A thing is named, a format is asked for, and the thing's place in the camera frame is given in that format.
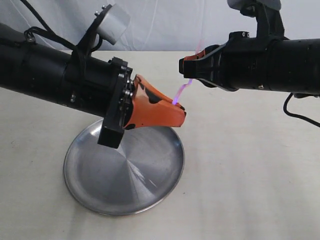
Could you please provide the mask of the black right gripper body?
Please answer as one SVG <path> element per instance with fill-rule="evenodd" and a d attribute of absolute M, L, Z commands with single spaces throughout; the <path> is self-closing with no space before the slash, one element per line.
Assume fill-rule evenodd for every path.
<path fill-rule="evenodd" d="M 250 89 L 250 34 L 234 31 L 224 44 L 207 46 L 206 55 L 197 60 L 178 61 L 178 71 L 185 79 L 200 81 L 208 88 L 228 92 Z"/>

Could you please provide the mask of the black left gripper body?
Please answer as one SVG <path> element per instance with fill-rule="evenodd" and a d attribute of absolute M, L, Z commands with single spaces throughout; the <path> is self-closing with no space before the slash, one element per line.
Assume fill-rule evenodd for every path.
<path fill-rule="evenodd" d="M 97 143 L 110 148 L 118 148 L 125 132 L 125 119 L 133 96 L 132 69 L 128 63 L 113 57 L 110 65 L 115 67 L 115 86 L 102 121 Z"/>

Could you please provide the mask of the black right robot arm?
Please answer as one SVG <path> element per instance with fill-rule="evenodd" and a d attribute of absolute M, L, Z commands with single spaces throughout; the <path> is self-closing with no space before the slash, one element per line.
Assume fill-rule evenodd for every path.
<path fill-rule="evenodd" d="M 246 89 L 317 96 L 320 41 L 249 37 L 246 31 L 235 31 L 225 44 L 181 58 L 178 70 L 186 79 L 228 92 Z"/>

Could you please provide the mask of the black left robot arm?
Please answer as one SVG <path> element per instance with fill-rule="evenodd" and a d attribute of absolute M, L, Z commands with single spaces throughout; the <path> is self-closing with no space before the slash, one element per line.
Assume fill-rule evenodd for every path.
<path fill-rule="evenodd" d="M 0 26 L 0 86 L 102 117 L 98 144 L 116 149 L 126 130 L 180 127 L 186 110 L 120 58 L 68 54 L 36 42 L 8 25 Z"/>

